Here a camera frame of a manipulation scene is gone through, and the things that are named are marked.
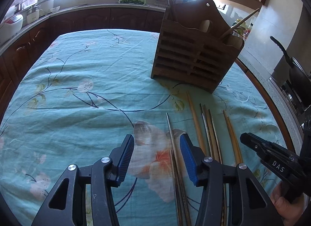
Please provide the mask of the person right hand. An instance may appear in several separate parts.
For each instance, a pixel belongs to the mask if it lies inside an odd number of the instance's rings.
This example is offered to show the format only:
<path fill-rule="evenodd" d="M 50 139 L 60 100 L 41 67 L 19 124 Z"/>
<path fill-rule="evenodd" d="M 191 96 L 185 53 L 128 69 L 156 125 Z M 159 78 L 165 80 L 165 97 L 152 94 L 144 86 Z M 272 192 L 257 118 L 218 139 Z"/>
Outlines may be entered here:
<path fill-rule="evenodd" d="M 283 187 L 283 181 L 280 181 L 270 195 L 270 199 L 278 214 L 283 218 L 283 224 L 310 225 L 310 210 L 304 209 L 304 194 L 290 203 L 283 197 Z"/>

